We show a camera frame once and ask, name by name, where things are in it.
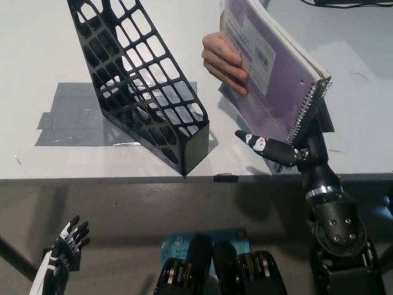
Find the black robotic arm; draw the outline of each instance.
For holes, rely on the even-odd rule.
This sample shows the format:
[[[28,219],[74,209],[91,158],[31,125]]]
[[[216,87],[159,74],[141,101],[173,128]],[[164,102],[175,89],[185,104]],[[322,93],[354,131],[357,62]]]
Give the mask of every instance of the black robotic arm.
[[[236,136],[261,157],[286,167],[296,166],[310,209],[308,223],[314,237],[310,263],[320,295],[385,295],[376,251],[367,237],[354,199],[329,167],[319,121],[315,119],[296,146],[247,134]]]

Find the black plastic file holder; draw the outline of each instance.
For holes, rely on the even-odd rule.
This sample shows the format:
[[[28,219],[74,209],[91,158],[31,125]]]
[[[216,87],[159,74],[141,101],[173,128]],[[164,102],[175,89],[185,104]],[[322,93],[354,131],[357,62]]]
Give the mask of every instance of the black plastic file holder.
[[[208,154],[208,114],[140,1],[68,6],[103,115],[187,175]]]

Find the human hand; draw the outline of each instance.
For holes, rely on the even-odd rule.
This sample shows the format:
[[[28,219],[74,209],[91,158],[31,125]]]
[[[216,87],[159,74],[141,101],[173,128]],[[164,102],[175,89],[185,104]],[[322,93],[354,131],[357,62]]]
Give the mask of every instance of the human hand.
[[[203,66],[218,80],[228,84],[240,95],[247,95],[247,72],[241,67],[241,55],[224,40],[221,31],[206,35],[203,40]]]

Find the white robotic hand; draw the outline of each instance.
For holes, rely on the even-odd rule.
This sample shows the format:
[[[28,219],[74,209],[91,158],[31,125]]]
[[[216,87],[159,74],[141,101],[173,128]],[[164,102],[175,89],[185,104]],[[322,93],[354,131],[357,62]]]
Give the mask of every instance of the white robotic hand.
[[[80,256],[81,249],[90,242],[86,237],[89,231],[87,221],[72,229],[78,221],[79,216],[72,219],[46,253],[29,295],[64,294],[70,268]]]

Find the notebook cover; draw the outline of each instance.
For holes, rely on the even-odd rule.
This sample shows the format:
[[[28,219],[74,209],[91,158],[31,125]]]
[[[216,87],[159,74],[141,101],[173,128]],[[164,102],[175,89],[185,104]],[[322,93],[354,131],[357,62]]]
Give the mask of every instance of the notebook cover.
[[[242,54],[249,94],[239,96],[224,84],[221,93],[253,133],[291,142],[294,125],[305,114],[317,81],[248,0],[226,0],[224,31],[227,41]]]

